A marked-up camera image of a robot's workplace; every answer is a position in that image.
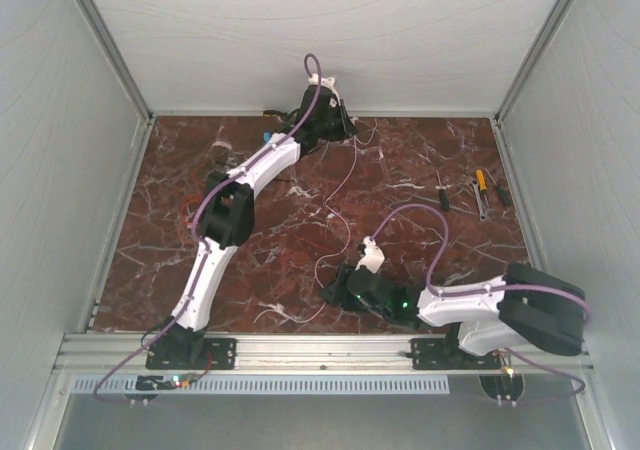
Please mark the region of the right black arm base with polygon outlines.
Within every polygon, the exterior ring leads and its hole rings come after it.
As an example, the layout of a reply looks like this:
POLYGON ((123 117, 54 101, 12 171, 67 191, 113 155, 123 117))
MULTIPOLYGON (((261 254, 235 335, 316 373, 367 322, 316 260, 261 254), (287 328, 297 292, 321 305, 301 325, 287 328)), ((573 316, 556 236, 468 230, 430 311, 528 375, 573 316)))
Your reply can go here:
POLYGON ((446 338, 414 338, 410 340, 410 350, 406 357, 411 360, 414 370, 486 370, 501 368, 498 356, 488 353, 484 356, 467 354, 446 338))

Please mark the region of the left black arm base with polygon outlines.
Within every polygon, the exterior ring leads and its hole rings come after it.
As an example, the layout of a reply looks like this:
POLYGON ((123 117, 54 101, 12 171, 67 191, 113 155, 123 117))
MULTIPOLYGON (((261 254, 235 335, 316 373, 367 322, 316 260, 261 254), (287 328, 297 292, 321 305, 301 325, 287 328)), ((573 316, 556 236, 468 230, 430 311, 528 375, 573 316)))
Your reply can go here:
POLYGON ((228 337, 207 337, 205 331, 194 332, 180 326, 172 327, 155 341, 147 355, 149 370, 233 370, 237 340, 228 337))

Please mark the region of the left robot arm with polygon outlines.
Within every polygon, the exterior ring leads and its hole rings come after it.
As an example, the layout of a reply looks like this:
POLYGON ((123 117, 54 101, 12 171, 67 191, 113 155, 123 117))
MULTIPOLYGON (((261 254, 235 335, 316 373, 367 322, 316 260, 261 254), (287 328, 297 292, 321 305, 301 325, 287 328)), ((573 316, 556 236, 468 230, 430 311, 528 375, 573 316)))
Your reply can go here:
POLYGON ((319 142, 347 140, 357 132, 334 77, 309 78, 300 108, 282 130, 238 167, 212 172, 202 203, 193 217, 196 259, 184 291, 153 350, 169 349, 184 368, 205 356, 204 334, 213 300, 227 265, 255 227, 255 200, 280 173, 310 154, 319 142))

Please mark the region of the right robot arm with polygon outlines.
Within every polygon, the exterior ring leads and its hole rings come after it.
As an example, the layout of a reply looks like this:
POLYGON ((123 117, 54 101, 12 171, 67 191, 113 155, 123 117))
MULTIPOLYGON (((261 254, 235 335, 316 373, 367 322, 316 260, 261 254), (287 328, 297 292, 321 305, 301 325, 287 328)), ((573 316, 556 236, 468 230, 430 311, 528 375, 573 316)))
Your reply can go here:
POLYGON ((579 287, 521 263, 482 282, 422 290, 400 286, 364 266, 342 265, 320 295, 332 307, 368 312, 407 330, 456 327, 458 333, 443 341, 442 354, 457 368, 476 356, 525 344, 576 356, 590 315, 579 287))

